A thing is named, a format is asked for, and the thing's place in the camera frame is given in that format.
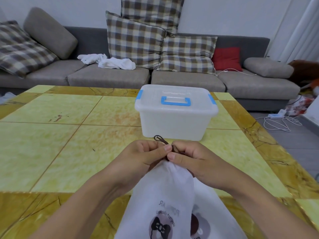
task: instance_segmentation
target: table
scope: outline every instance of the table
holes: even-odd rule
[[[146,139],[137,93],[38,85],[0,106],[1,239],[26,238],[127,144]],[[319,229],[319,184],[229,93],[211,94],[219,114],[201,143]],[[242,207],[216,191],[248,238],[263,238]],[[114,237],[129,198],[109,206],[92,238]]]

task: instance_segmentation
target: clear plastic container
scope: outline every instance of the clear plastic container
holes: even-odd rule
[[[135,100],[145,137],[199,141],[218,107],[203,88],[144,85]]]

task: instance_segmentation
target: red pillow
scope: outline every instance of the red pillow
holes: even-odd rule
[[[216,48],[212,57],[214,67],[216,70],[225,70],[229,68],[242,71],[240,61],[240,48]]]

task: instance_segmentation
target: checkered cushion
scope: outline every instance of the checkered cushion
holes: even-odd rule
[[[177,34],[184,0],[122,0],[122,17]]]
[[[217,37],[166,37],[157,70],[214,74]]]
[[[0,23],[0,68],[21,78],[59,58],[25,33],[16,21]]]
[[[165,30],[124,19],[106,11],[107,41],[111,57],[129,58],[137,67],[156,69]]]

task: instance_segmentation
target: hand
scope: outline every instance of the hand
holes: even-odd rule
[[[167,158],[174,164],[188,169],[209,187],[229,191],[243,174],[199,142],[174,141],[172,145],[185,155],[171,152]]]
[[[157,141],[136,140],[130,143],[101,172],[115,185],[117,197],[126,194],[170,151],[171,145]]]

